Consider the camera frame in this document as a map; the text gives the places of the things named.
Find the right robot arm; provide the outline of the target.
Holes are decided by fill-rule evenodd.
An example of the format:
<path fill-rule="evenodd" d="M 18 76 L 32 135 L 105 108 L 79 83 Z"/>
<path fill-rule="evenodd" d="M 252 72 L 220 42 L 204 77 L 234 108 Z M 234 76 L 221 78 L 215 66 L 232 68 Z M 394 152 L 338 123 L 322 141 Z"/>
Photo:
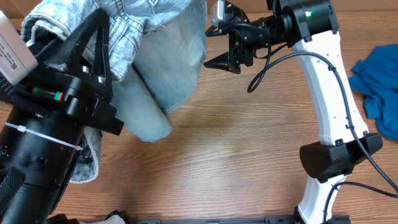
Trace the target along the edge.
<path fill-rule="evenodd" d="M 300 148 L 308 174 L 304 196 L 292 215 L 268 215 L 266 223 L 349 223 L 334 216 L 333 202 L 354 167 L 382 147 L 356 107 L 341 58 L 339 24 L 330 1 L 269 1 L 273 15 L 250 21 L 228 1 L 212 7 L 206 36 L 227 35 L 229 49 L 205 63 L 207 68 L 240 73 L 259 49 L 269 55 L 293 50 L 308 83 L 319 127 L 319 140 Z"/>

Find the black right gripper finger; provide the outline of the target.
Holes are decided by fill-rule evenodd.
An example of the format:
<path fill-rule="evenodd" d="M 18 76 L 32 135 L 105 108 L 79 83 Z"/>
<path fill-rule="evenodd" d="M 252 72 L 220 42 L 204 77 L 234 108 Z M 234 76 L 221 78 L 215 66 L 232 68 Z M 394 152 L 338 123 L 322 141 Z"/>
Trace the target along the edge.
<path fill-rule="evenodd" d="M 235 56 L 225 52 L 203 64 L 206 68 L 219 69 L 227 72 L 240 74 L 240 63 Z"/>
<path fill-rule="evenodd" d="M 223 31 L 217 26 L 211 25 L 206 31 L 205 35 L 207 37 L 217 37 L 217 36 L 223 36 L 223 35 L 229 35 L 228 32 Z"/>

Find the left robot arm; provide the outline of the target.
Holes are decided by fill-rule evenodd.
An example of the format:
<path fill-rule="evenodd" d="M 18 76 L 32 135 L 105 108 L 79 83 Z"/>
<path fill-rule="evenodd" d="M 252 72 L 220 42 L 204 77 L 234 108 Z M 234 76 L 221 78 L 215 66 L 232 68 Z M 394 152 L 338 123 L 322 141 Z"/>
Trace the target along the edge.
<path fill-rule="evenodd" d="M 83 131 L 120 134 L 111 105 L 109 17 L 92 12 L 61 40 L 25 42 L 1 16 L 1 222 L 66 223 L 52 217 L 76 167 Z"/>

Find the light blue denim shorts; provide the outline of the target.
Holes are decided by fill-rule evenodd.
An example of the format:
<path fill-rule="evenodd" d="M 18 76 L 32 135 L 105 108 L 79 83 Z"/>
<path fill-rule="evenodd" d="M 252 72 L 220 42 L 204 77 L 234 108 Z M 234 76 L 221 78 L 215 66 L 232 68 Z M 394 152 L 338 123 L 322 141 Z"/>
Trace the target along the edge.
<path fill-rule="evenodd" d="M 194 92 L 205 59 L 205 0 L 42 1 L 24 19 L 32 46 L 46 35 L 66 39 L 96 9 L 109 16 L 109 64 L 116 116 L 141 141 L 172 130 L 169 114 Z"/>

